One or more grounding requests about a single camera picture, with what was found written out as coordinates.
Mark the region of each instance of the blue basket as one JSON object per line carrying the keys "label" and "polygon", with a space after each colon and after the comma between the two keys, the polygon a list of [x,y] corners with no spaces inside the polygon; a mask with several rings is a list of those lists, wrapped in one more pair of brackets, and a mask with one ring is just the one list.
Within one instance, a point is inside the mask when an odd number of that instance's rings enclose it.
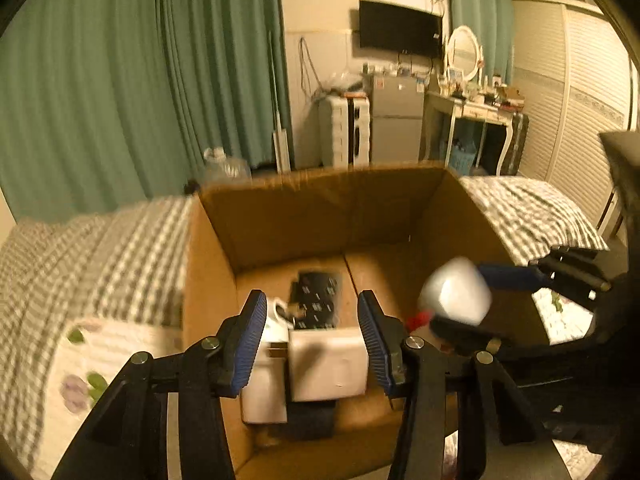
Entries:
{"label": "blue basket", "polygon": [[[456,170],[460,175],[469,176],[477,153],[478,149],[473,142],[469,142],[464,150],[452,145],[449,156],[449,167]],[[440,141],[440,158],[441,160],[447,158],[447,139]]]}

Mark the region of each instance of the green curtain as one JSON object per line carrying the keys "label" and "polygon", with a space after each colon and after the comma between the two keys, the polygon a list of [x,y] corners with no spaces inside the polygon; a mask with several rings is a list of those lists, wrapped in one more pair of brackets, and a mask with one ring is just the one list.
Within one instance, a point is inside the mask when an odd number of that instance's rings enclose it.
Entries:
{"label": "green curtain", "polygon": [[484,51],[484,73],[511,81],[513,4],[511,0],[449,0],[452,30],[467,25]]}
{"label": "green curtain", "polygon": [[179,194],[208,146],[272,160],[276,99],[287,128],[279,0],[27,0],[0,38],[0,187],[46,221]]}

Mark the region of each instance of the mini fridge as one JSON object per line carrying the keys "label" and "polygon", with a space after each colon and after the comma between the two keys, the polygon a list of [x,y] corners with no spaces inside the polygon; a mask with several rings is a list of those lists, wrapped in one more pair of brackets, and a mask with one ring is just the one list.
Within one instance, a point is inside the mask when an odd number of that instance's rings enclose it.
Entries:
{"label": "mini fridge", "polygon": [[415,77],[371,77],[372,164],[418,161],[424,90]]}

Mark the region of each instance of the blue gripper pad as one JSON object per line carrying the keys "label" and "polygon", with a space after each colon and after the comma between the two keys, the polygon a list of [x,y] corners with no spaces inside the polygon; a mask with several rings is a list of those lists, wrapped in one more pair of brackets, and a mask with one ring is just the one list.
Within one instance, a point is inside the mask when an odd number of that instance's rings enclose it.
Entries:
{"label": "blue gripper pad", "polygon": [[230,387],[232,394],[235,396],[249,382],[262,331],[264,330],[264,323],[267,319],[267,296],[261,291],[254,290],[247,298],[244,308],[251,308],[251,303],[255,303],[254,311],[240,337],[238,348],[234,355],[234,376],[231,379]]}
{"label": "blue gripper pad", "polygon": [[401,352],[404,326],[399,319],[384,315],[372,290],[358,295],[358,323],[378,384],[393,397],[405,382]]}
{"label": "blue gripper pad", "polygon": [[501,290],[536,292],[552,284],[552,280],[536,267],[479,264],[478,271],[488,286]]}

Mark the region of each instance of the blue handle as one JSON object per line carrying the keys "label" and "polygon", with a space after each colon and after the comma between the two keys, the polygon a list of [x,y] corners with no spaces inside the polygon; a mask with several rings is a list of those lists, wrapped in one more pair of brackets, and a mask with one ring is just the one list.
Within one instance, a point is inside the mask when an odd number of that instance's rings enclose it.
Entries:
{"label": "blue handle", "polygon": [[478,270],[491,288],[536,292],[551,286],[551,279],[535,267],[480,264]]}
{"label": "blue handle", "polygon": [[231,379],[231,391],[236,396],[249,383],[249,376],[258,353],[264,323],[267,319],[267,296],[259,290],[253,290],[245,307],[253,307],[251,317],[242,333],[234,356],[234,376]]}

